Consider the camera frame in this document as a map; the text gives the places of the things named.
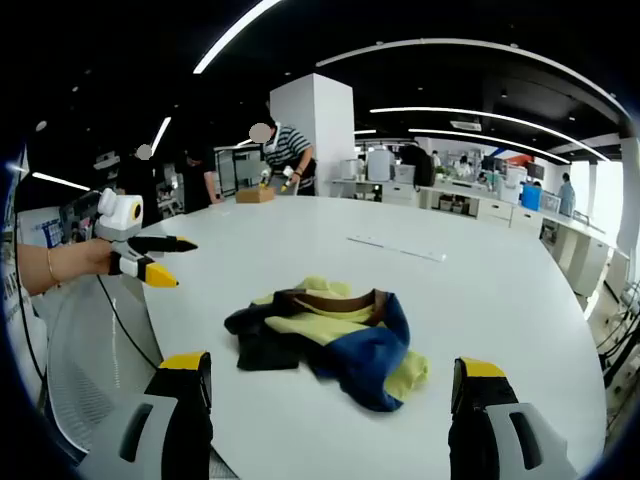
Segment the person's left hand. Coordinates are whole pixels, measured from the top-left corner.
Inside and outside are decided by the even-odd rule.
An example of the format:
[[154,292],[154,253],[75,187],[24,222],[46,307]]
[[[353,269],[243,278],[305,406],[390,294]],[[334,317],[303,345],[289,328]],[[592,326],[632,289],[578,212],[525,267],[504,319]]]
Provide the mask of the person's left hand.
[[103,239],[91,239],[74,245],[76,270],[79,275],[108,274],[112,244]]

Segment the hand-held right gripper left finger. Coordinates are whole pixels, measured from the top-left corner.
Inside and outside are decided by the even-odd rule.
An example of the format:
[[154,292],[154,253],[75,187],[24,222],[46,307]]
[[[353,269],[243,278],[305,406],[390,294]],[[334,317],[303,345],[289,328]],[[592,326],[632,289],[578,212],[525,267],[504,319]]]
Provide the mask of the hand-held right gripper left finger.
[[213,426],[211,357],[174,355],[145,391],[123,398],[94,431],[83,479],[207,479]]

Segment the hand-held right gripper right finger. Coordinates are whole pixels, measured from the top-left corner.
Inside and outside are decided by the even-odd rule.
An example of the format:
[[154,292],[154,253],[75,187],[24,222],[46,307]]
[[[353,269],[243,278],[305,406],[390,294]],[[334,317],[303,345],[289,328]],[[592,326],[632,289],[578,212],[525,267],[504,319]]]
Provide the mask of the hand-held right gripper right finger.
[[564,440],[530,403],[518,400],[496,365],[454,363],[448,433],[452,479],[576,479]]

